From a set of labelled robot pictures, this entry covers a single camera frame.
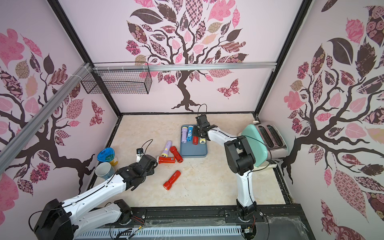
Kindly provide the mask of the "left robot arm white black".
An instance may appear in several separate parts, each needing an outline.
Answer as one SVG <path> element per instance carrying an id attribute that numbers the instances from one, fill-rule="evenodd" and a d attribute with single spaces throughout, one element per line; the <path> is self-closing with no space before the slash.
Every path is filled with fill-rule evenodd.
<path id="1" fill-rule="evenodd" d="M 40 217 L 31 230 L 39 240 L 73 240 L 107 224 L 129 224 L 133 213 L 124 200 L 104 208 L 98 206 L 124 191 L 134 191 L 155 173 L 157 166 L 156 158 L 143 155 L 139 162 L 118 169 L 110 178 L 76 197 L 48 202 L 38 212 Z"/>

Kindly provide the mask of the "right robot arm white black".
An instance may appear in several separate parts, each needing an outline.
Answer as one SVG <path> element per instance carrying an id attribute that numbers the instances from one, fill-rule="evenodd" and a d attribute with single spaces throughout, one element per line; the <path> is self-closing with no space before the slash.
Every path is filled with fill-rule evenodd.
<path id="1" fill-rule="evenodd" d="M 249 124 L 240 136 L 222 131 L 211 125 L 206 115 L 196 117 L 197 125 L 193 135 L 207 141 L 213 141 L 224 147 L 230 170 L 237 176 L 237 213 L 239 218 L 247 222 L 257 211 L 257 203 L 253 194 L 252 176 L 254 167 L 258 167 L 268 159 L 267 145 L 260 131 L 254 124 Z"/>

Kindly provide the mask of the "red flashlight front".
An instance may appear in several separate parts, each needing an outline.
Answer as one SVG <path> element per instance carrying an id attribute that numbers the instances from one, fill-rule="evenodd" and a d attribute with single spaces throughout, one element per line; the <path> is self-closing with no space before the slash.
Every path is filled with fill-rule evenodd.
<path id="1" fill-rule="evenodd" d="M 173 184 L 176 182 L 176 180 L 180 177 L 181 175 L 181 172 L 179 170 L 175 171 L 175 173 L 169 178 L 168 181 L 166 181 L 164 184 L 163 184 L 163 187 L 169 191 Z"/>

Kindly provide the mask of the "blue flashlight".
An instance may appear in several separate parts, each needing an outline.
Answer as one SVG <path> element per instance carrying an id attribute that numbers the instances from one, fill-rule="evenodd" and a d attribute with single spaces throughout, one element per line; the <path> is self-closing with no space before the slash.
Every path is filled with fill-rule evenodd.
<path id="1" fill-rule="evenodd" d="M 193 140 L 193 129 L 194 126 L 188 126 L 187 141 L 191 142 Z"/>

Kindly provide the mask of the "pale green flashlight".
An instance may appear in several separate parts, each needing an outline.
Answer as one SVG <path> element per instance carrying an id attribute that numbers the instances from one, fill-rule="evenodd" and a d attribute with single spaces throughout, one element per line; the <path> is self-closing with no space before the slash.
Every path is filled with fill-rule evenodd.
<path id="1" fill-rule="evenodd" d="M 199 141 L 200 141 L 200 144 L 205 144 L 207 142 L 205 138 L 200 138 Z"/>

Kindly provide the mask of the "purple flashlight yellow rim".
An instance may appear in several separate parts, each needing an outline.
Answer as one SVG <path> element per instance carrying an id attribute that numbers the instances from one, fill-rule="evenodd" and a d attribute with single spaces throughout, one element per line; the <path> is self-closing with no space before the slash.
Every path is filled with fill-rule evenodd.
<path id="1" fill-rule="evenodd" d="M 161 156 L 167 158 L 169 156 L 169 152 L 170 152 L 171 147 L 172 147 L 172 141 L 167 141 L 165 149 L 163 150 Z"/>

